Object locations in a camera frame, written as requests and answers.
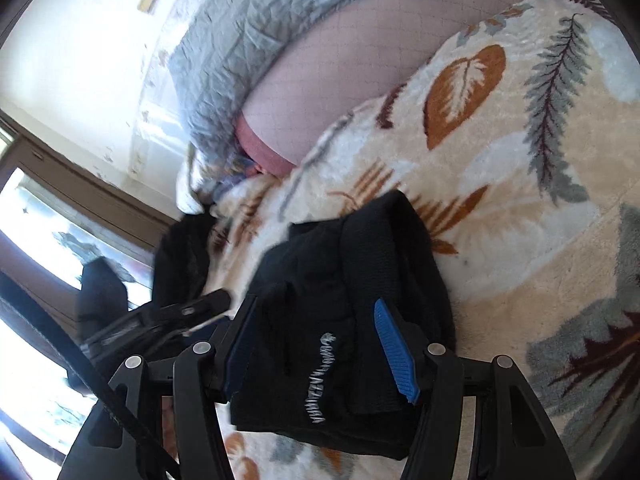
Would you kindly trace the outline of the black pants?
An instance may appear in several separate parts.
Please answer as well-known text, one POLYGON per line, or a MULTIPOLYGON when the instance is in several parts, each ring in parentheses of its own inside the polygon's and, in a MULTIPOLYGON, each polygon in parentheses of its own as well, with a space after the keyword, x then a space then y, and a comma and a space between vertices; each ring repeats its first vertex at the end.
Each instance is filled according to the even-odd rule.
POLYGON ((384 301, 454 348, 448 292, 427 229, 399 191, 343 218, 294 224, 262 257, 256 344, 232 424, 322 448, 401 460, 418 409, 397 389, 374 327, 384 301))

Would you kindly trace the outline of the black garment pile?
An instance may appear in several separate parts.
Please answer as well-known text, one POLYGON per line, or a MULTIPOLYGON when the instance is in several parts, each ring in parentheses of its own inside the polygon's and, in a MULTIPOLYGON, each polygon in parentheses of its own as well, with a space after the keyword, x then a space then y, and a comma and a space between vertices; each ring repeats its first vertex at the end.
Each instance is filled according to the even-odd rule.
POLYGON ((210 214, 185 214, 162 236, 153 263, 151 301, 157 307, 201 296, 210 263, 209 235, 216 223, 210 214))

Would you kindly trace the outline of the grey quilted pillow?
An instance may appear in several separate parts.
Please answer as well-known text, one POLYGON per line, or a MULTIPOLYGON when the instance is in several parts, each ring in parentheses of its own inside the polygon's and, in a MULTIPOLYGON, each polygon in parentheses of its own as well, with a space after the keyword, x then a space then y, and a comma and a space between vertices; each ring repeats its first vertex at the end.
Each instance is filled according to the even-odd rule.
POLYGON ((206 164, 240 158, 235 121, 293 41, 355 0, 205 0, 168 62, 183 128, 206 164))

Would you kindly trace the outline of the white patterned cloth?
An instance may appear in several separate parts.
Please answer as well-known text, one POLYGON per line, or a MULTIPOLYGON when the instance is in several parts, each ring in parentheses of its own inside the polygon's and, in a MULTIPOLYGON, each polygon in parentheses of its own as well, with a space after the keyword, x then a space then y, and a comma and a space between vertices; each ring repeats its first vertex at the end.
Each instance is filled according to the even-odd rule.
POLYGON ((210 158, 190 143, 176 180, 177 208, 183 214, 204 214, 235 185, 261 173, 262 166, 243 151, 210 158))

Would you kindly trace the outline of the leaf pattern fleece blanket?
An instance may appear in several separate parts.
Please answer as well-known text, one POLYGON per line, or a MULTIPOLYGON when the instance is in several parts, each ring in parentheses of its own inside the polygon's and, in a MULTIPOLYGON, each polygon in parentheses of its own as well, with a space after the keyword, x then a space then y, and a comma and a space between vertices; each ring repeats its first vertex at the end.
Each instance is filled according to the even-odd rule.
POLYGON ((581 479, 639 437, 639 63, 600 0, 524 0, 219 205, 207 290, 242 296, 290 223, 391 190, 425 223, 461 354, 510 354, 581 479))

